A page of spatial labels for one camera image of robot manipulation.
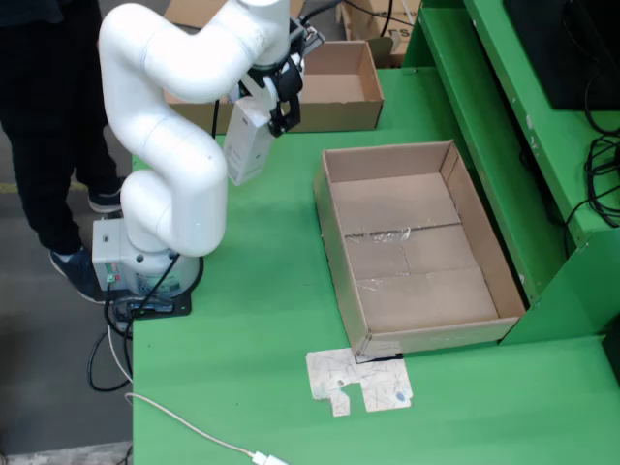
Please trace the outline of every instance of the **cardboard box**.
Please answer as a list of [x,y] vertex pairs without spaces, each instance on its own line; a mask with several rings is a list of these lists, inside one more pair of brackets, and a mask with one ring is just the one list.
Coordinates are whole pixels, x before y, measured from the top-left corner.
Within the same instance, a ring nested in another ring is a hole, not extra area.
[[[378,15],[388,15],[388,0],[352,0],[365,10]],[[372,16],[348,4],[339,5],[337,18],[342,21],[347,40],[365,40],[370,44],[377,68],[391,68],[402,65],[409,47],[409,41],[418,17],[420,0],[407,0],[407,10],[403,2],[395,1],[392,7],[393,18],[384,37],[380,37],[386,24],[384,17]]]
[[[166,94],[170,106],[210,133],[213,104],[188,104]],[[306,57],[301,123],[293,132],[375,129],[384,103],[366,42],[327,42]],[[218,134],[228,131],[233,104],[220,105]]]
[[[304,0],[291,0],[291,16],[298,17]],[[171,0],[164,18],[178,25],[202,29],[226,0]]]
[[314,190],[358,360],[497,341],[525,313],[452,142],[328,150]]

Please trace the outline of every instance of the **person's leg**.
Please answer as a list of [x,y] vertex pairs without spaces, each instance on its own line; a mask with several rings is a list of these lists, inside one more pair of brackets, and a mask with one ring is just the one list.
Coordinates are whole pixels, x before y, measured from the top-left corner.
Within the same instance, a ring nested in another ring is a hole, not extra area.
[[41,243],[59,254],[81,247],[66,204],[73,161],[66,139],[71,57],[58,25],[0,28],[0,122],[13,149],[26,218]]
[[69,34],[80,43],[72,105],[75,132],[71,138],[76,178],[88,187],[91,198],[93,194],[114,194],[121,180],[103,132],[108,121],[97,49],[102,21],[99,4],[96,0],[82,0],[66,8],[64,15]]

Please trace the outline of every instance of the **white cable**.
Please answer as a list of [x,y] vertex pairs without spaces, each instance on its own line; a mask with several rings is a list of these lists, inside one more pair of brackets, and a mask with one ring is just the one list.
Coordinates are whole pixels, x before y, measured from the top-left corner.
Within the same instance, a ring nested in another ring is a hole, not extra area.
[[132,380],[132,377],[129,376],[129,374],[125,371],[125,368],[123,368],[123,365],[121,364],[121,362],[118,360],[118,357],[116,356],[116,351],[114,350],[114,345],[112,344],[112,331],[109,325],[108,325],[108,341],[109,341],[109,350],[112,352],[112,356],[114,357],[116,366],[118,366],[118,369],[123,372],[123,375],[125,375],[125,378],[127,378],[127,380],[131,384],[133,384],[134,380]]
[[208,439],[209,441],[213,441],[214,443],[219,444],[220,446],[224,446],[225,448],[228,449],[232,449],[232,450],[236,450],[238,452],[242,452],[245,453],[246,455],[248,455],[249,457],[254,458],[254,453],[250,452],[249,450],[246,449],[242,449],[242,448],[238,448],[237,446],[233,446],[229,443],[225,443],[224,441],[220,441],[217,438],[214,438],[213,436],[211,436],[210,434],[206,434],[204,431],[198,429],[196,426],[194,426],[192,423],[190,423],[189,421],[186,421],[185,419],[181,418],[179,415],[171,412],[170,410],[168,410],[166,407],[158,404],[157,402],[149,399],[148,397],[144,397],[143,395],[139,395],[139,394],[134,394],[132,392],[127,392],[125,394],[125,398],[129,400],[130,397],[136,397],[139,400],[143,400],[144,402],[146,402],[147,404],[152,405],[153,407],[155,407],[156,409],[161,410],[162,412],[164,412],[166,415],[168,415],[169,417],[172,417],[173,419],[177,420],[179,423],[187,426],[188,428],[190,428],[192,431],[194,431],[195,433],[201,435],[204,437],[204,439]]

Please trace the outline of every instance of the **green metal frame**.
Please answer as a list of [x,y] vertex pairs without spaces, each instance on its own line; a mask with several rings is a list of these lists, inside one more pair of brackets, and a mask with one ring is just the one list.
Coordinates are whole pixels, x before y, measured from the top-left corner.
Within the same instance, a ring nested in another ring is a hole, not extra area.
[[[537,161],[565,218],[584,197],[579,176],[585,157],[582,148],[596,134],[579,112],[549,106],[538,81],[532,80],[529,62],[524,63],[527,57],[501,0],[465,3],[467,10],[457,0],[424,2],[405,66],[429,66],[432,60],[437,68],[471,154],[474,177],[480,180],[530,302],[531,308],[503,342],[599,333],[620,308],[620,287],[615,285],[620,231],[607,227],[587,207],[578,210],[571,224],[576,249],[567,259],[564,231],[549,222],[531,174],[519,162],[520,147],[501,92],[509,98],[521,130],[533,141]],[[617,112],[597,117],[608,125],[620,121]],[[604,182],[619,181],[614,174]]]

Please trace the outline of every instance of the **robotic arm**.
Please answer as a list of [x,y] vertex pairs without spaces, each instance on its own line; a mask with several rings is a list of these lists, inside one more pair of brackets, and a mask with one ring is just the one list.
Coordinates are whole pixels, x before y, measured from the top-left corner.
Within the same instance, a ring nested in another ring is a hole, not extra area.
[[[211,135],[166,104],[164,90],[206,103],[242,82],[256,100],[237,103],[233,120],[236,114],[240,121],[240,111],[256,113],[258,104],[268,131],[274,137],[286,132],[298,122],[301,59],[310,48],[304,50],[305,34],[299,40],[291,34],[289,13],[289,0],[229,0],[196,35],[136,4],[108,14],[99,45],[109,125],[152,170],[125,181],[124,220],[113,220],[124,226],[95,224],[93,263],[102,289],[112,285],[144,295],[168,256],[178,253],[179,282],[162,291],[180,294],[198,274],[198,257],[219,245],[226,226],[226,158]],[[290,101],[289,114],[282,112],[282,100]],[[227,150],[244,143],[232,131]]]

